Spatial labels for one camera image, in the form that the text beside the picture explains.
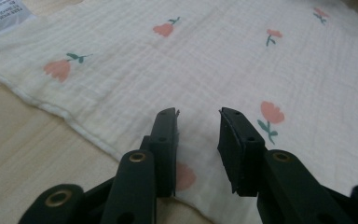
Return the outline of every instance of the care label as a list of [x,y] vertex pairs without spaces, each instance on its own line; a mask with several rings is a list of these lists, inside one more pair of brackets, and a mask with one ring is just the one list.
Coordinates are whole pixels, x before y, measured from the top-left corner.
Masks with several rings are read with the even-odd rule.
[[34,15],[21,0],[0,0],[0,34],[31,18]]

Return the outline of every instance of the pink flower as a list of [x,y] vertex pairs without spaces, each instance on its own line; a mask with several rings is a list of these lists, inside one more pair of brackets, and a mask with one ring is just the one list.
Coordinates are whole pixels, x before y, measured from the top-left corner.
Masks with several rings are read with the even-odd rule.
[[196,182],[194,171],[186,164],[176,163],[176,190],[185,190],[190,188]]
[[159,25],[159,26],[155,26],[153,28],[153,31],[156,32],[157,34],[159,35],[162,35],[164,37],[167,37],[169,36],[172,31],[173,31],[173,25],[175,23],[177,23],[178,21],[180,20],[180,17],[178,17],[178,19],[176,20],[168,20],[170,21],[171,23],[164,23],[162,25]]
[[261,104],[261,113],[267,121],[273,124],[280,123],[284,120],[284,114],[280,111],[280,108],[270,102],[264,101]]
[[57,77],[60,82],[64,82],[68,78],[71,64],[68,60],[60,60],[46,64],[43,70],[45,70],[46,75],[51,74],[52,77]]
[[318,15],[320,15],[321,17],[329,17],[327,14],[325,14],[323,11],[321,11],[317,7],[315,7],[313,10],[315,10],[315,12],[318,13]]
[[279,31],[267,29],[267,34],[281,38],[282,34]]

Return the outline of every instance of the tulip print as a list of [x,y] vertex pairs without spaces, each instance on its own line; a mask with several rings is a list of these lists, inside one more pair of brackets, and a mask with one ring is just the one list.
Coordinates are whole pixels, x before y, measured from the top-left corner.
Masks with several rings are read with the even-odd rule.
[[276,44],[275,40],[272,39],[273,36],[282,38],[282,34],[279,31],[274,31],[274,30],[270,30],[267,29],[267,34],[269,34],[268,38],[267,38],[267,47],[269,46],[269,42],[272,42],[272,44]]
[[176,190],[190,188],[196,182],[196,175],[188,165],[181,162],[176,163]]
[[71,59],[64,59],[46,64],[43,67],[46,75],[51,75],[52,77],[57,78],[60,82],[64,82],[68,78],[69,72],[71,71],[71,64],[69,62],[78,61],[79,63],[83,63],[84,59],[90,56],[77,56],[74,53],[67,53],[66,55]]
[[180,17],[178,17],[176,20],[168,20],[169,23],[164,23],[162,25],[155,26],[153,28],[153,31],[159,35],[167,37],[172,33],[173,25],[176,24],[179,20],[180,20]]
[[284,121],[284,114],[281,112],[280,108],[275,106],[271,102],[264,101],[261,104],[261,113],[263,117],[267,120],[267,123],[264,123],[260,119],[257,120],[258,125],[267,132],[269,141],[275,145],[275,142],[272,140],[273,136],[277,136],[277,131],[272,131],[271,124],[278,124]]
[[325,22],[327,22],[327,20],[325,18],[328,18],[329,16],[327,14],[325,14],[323,11],[321,11],[319,8],[315,7],[313,9],[315,12],[313,13],[313,15],[318,18],[321,23],[324,25]]

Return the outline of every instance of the white cloth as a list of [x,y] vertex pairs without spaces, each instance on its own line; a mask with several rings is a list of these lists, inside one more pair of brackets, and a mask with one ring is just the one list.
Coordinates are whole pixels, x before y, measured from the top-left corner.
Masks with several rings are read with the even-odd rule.
[[0,81],[118,160],[180,109],[177,197],[215,223],[260,222],[231,194],[222,106],[327,187],[358,185],[358,15],[340,2],[85,0],[0,36]]

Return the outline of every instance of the wooden surface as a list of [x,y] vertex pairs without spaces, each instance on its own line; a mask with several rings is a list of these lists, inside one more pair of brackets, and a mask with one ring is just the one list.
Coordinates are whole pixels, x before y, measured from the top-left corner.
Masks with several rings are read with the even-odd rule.
[[[49,15],[81,1],[22,2],[36,15]],[[345,2],[358,11],[354,1]],[[17,223],[45,189],[73,183],[88,190],[114,176],[117,165],[62,119],[27,105],[0,84],[0,224]],[[169,199],[158,200],[158,223],[211,222]]]

